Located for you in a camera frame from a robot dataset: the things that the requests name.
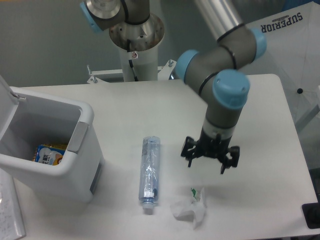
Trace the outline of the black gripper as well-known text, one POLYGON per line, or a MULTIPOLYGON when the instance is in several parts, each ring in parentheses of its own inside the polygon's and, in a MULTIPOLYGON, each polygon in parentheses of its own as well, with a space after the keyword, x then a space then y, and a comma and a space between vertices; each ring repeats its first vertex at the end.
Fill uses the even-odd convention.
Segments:
POLYGON ((201 131, 198 141, 187 136, 183 143, 180 156, 188 161, 188 167, 191 167, 192 161, 201 156, 217 159, 222 163, 220 174, 223 175, 226 169, 236 168, 240 158, 240 147, 229 147, 231 137, 227 139, 212 138, 204 131, 201 131))

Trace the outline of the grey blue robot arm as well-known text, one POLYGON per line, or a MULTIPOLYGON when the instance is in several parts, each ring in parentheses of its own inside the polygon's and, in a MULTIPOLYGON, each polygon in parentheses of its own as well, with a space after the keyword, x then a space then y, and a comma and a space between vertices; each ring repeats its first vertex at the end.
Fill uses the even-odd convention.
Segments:
MULTIPOLYGON (((201 54, 187 50, 177 60, 176 75, 206 103, 200 137, 187 137, 181 156, 188 162, 207 157, 221 162, 221 170, 235 168, 240 148, 230 141, 248 99, 250 82, 240 68, 261 57, 267 48, 264 34, 247 28, 229 0, 197 0, 217 47, 201 54)), ((158 79, 158 54, 163 22, 150 11, 147 0, 83 0, 80 8, 95 32, 108 31, 119 49, 123 79, 158 79)))

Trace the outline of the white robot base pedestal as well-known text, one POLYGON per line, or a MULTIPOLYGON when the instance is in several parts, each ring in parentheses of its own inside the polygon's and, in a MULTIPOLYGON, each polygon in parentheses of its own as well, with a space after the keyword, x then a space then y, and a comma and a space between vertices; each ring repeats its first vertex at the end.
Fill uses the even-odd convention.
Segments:
POLYGON ((125 82, 158 79, 158 48, 165 35, 162 20, 151 13, 139 25, 121 22, 109 30, 109 36, 120 56, 125 82))

